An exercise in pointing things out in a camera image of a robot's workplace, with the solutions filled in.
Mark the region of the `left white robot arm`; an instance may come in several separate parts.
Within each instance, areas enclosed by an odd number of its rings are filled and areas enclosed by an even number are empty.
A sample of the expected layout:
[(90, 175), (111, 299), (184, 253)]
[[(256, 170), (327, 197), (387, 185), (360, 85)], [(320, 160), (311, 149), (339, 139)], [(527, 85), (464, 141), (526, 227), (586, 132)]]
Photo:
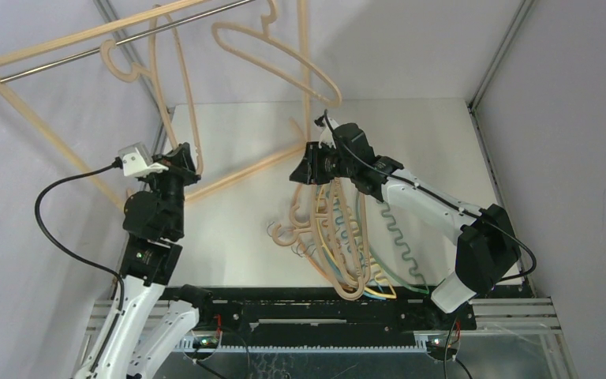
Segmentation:
[(185, 188), (200, 180), (185, 142), (150, 155), (141, 144), (119, 151), (125, 177), (147, 184), (124, 203), (122, 227), (129, 235), (118, 271), (118, 292), (99, 337), (76, 378), (152, 378), (191, 329), (209, 327), (215, 308), (182, 296), (145, 336), (151, 311), (166, 290), (181, 254)]

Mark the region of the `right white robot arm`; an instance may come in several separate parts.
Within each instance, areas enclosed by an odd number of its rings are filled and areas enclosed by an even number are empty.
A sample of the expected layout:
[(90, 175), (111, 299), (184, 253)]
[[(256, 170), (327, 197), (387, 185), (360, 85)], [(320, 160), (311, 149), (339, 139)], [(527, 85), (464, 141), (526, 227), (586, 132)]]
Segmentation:
[(424, 308), (429, 325), (446, 328), (469, 300), (518, 278), (508, 272), (529, 249), (515, 236), (504, 208), (482, 208), (433, 188), (399, 161), (377, 155), (355, 123), (340, 125), (321, 116), (315, 124), (322, 130), (320, 138), (306, 144), (290, 181), (326, 185), (347, 178), (359, 193), (413, 213), (454, 244), (454, 269)]

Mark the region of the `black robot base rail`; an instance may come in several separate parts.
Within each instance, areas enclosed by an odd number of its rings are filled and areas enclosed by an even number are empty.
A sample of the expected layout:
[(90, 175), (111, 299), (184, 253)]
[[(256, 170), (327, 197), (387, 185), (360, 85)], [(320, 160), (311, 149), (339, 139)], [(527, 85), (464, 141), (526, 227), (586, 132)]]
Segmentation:
[(243, 349), (412, 347), (417, 333), (477, 329), (472, 306), (444, 313), (420, 291), (394, 299), (345, 300), (329, 287), (213, 287), (195, 334), (223, 330), (222, 344)]

